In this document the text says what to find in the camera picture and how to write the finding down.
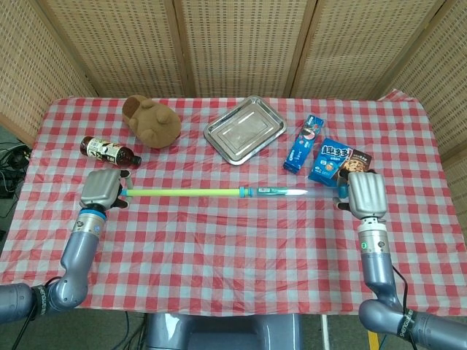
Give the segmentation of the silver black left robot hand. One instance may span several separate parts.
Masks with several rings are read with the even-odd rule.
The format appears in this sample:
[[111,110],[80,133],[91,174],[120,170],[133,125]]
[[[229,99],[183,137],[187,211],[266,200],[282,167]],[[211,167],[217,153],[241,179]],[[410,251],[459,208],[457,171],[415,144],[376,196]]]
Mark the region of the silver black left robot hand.
[[133,188],[129,170],[105,169],[91,171],[85,180],[80,197],[81,211],[97,213],[106,218],[112,208],[126,209],[129,202],[120,198],[127,189]]

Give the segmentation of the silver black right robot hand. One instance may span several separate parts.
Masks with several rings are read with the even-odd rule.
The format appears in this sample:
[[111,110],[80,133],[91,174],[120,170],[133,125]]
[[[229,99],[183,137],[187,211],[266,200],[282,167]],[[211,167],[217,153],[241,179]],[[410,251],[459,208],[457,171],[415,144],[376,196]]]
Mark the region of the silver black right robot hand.
[[348,171],[343,168],[337,176],[338,196],[334,206],[349,211],[357,219],[382,219],[387,213],[384,178],[375,170]]

